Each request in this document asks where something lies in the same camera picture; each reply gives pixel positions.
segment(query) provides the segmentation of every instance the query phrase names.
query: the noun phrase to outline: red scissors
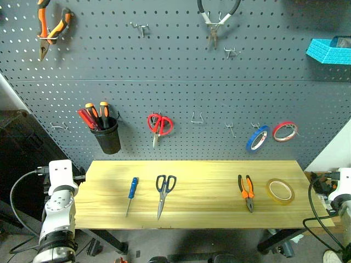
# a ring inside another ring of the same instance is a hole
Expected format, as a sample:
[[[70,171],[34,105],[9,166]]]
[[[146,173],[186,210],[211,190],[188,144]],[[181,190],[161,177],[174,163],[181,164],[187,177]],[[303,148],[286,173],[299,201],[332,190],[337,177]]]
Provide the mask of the red scissors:
[[[152,142],[153,148],[155,148],[157,145],[158,137],[167,135],[173,130],[172,120],[157,113],[152,113],[148,116],[148,126],[154,133],[154,140]]]

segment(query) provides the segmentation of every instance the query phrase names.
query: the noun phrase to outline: floor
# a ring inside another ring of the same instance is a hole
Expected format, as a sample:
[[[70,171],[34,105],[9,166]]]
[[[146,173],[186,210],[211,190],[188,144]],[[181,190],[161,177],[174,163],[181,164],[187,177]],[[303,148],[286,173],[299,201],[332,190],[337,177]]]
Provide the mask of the floor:
[[[120,241],[128,242],[129,252],[123,259],[129,263],[146,263],[153,256],[168,256],[170,254],[211,253],[215,251],[229,251],[242,263],[315,263],[322,262],[325,247],[312,236],[303,237],[298,244],[292,243],[295,257],[287,259],[280,254],[261,255],[256,246],[266,232],[264,230],[119,230],[111,233]],[[327,235],[321,235],[330,244],[333,244]],[[336,234],[339,240],[342,235]],[[28,239],[24,235],[8,235],[1,239],[0,258],[7,262],[11,257],[8,251],[18,243]],[[76,242],[80,251],[90,237],[77,231]],[[32,240],[28,246],[35,245]],[[35,250],[26,251],[13,257],[10,263],[29,263],[36,255]],[[80,263],[114,263],[119,258],[113,249],[104,247],[96,257],[91,257],[84,250],[77,257]]]

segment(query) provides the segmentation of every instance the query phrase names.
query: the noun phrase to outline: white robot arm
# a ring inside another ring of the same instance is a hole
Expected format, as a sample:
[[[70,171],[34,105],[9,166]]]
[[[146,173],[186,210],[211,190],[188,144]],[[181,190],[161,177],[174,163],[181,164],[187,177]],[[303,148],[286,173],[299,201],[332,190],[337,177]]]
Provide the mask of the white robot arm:
[[[343,245],[343,261],[351,262],[351,168],[339,168],[336,178],[339,180],[338,186],[329,196],[328,199],[335,211],[341,217],[341,222],[344,226]]]
[[[49,163],[50,200],[45,204],[38,254],[33,263],[75,262],[75,201],[78,186],[73,181],[70,160]]]

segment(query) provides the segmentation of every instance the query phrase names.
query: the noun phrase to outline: blue screwdriver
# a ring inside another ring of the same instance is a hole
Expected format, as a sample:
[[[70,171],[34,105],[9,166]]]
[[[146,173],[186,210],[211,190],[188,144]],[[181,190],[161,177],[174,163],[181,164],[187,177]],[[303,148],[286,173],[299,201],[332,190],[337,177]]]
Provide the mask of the blue screwdriver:
[[[138,184],[138,178],[134,177],[132,184],[131,184],[131,189],[129,191],[129,202],[128,202],[128,207],[127,207],[127,211],[126,211],[126,217],[128,216],[128,211],[129,211],[129,206],[131,205],[131,201],[134,198],[134,194],[135,194],[135,189],[137,189],[137,184]]]

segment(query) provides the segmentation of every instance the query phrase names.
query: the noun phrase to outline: wood grain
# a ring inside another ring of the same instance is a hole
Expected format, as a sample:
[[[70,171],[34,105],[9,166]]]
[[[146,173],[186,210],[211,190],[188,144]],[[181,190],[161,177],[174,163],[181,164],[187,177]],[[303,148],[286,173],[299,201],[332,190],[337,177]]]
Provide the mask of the wood grain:
[[[155,180],[160,174],[176,176],[177,184],[158,221]],[[253,181],[252,214],[237,186],[238,174],[249,174]],[[125,218],[133,177],[139,184]],[[271,178],[291,185],[295,192],[291,204],[281,205],[268,196],[265,185]],[[308,185],[296,161],[93,161],[75,198],[76,227],[298,228],[304,218],[313,216]],[[313,200],[320,216],[326,215],[315,195]],[[330,219],[324,222],[334,225]]]

